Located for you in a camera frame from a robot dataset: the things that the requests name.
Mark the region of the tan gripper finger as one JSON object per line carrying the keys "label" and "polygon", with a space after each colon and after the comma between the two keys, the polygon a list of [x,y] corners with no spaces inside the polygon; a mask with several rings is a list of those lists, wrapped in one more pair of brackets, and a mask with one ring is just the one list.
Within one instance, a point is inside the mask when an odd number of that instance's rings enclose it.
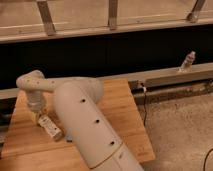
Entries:
{"label": "tan gripper finger", "polygon": [[32,120],[36,125],[38,125],[38,120],[39,120],[40,116],[41,116],[41,112],[32,113],[32,117],[33,117]]}

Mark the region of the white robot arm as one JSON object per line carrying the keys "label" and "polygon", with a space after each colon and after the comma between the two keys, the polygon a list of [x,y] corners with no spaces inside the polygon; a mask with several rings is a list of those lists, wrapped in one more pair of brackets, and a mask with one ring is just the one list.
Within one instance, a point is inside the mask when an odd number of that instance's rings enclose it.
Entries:
{"label": "white robot arm", "polygon": [[17,78],[31,111],[45,105],[43,92],[53,93],[53,107],[91,171],[144,171],[97,106],[103,84],[97,78],[46,78],[34,70]]}

